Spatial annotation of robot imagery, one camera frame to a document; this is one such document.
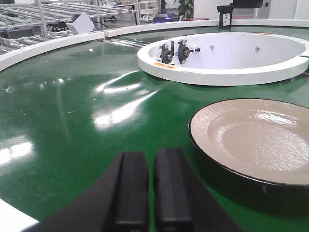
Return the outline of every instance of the plate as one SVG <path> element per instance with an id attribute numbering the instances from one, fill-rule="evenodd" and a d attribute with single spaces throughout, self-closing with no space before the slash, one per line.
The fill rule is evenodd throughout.
<path id="1" fill-rule="evenodd" d="M 309 186 L 309 109 L 281 101 L 233 99 L 197 111 L 196 147 L 228 170 L 271 184 Z"/>

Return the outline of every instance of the orange tape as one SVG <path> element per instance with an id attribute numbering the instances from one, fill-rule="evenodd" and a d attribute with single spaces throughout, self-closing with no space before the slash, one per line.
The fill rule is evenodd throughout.
<path id="1" fill-rule="evenodd" d="M 159 63 L 159 62 L 154 63 L 154 65 L 161 66 L 161 67 L 167 68 L 167 69 L 176 69 L 177 68 L 174 65 L 169 65 L 169 64 Z"/>

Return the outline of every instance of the label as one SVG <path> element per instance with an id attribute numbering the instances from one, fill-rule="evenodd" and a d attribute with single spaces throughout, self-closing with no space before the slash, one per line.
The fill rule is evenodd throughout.
<path id="1" fill-rule="evenodd" d="M 223 14 L 223 15 L 222 15 L 222 18 L 223 18 L 223 26 L 229 26 L 229 25 L 231 25 L 231 21 L 230 21 L 231 14 L 230 14 L 230 13 L 228 13 L 228 14 Z"/>

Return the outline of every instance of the sticker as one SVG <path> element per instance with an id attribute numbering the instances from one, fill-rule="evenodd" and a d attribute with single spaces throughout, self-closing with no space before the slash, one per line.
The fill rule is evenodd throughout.
<path id="1" fill-rule="evenodd" d="M 223 26 L 231 25 L 231 20 L 230 20 L 231 17 L 230 16 L 231 16 L 230 13 L 222 15 L 222 17 L 223 17 Z"/>
<path id="2" fill-rule="evenodd" d="M 176 69 L 177 68 L 174 65 L 169 65 L 169 64 L 159 63 L 159 62 L 154 63 L 154 65 L 161 66 L 161 67 L 167 68 L 167 69 Z"/>

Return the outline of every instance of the black bracket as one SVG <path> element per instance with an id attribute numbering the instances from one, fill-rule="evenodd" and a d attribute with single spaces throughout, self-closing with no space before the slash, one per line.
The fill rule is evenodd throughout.
<path id="1" fill-rule="evenodd" d="M 148 167 L 142 152 L 120 152 L 82 195 L 24 232 L 148 232 Z"/>
<path id="2" fill-rule="evenodd" d="M 185 64 L 186 59 L 188 59 L 189 55 L 191 52 L 200 52 L 201 49 L 194 49 L 194 50 L 190 50 L 187 46 L 186 46 L 187 40 L 181 40 L 180 42 L 178 42 L 179 44 L 179 48 L 177 51 L 177 56 L 179 59 L 179 62 L 181 64 Z"/>
<path id="3" fill-rule="evenodd" d="M 162 49 L 160 58 L 162 58 L 162 63 L 169 64 L 173 61 L 174 53 L 169 50 L 169 46 L 167 43 L 160 46 Z"/>
<path id="4" fill-rule="evenodd" d="M 182 148 L 160 149 L 154 160 L 158 232 L 242 232 L 205 188 Z"/>

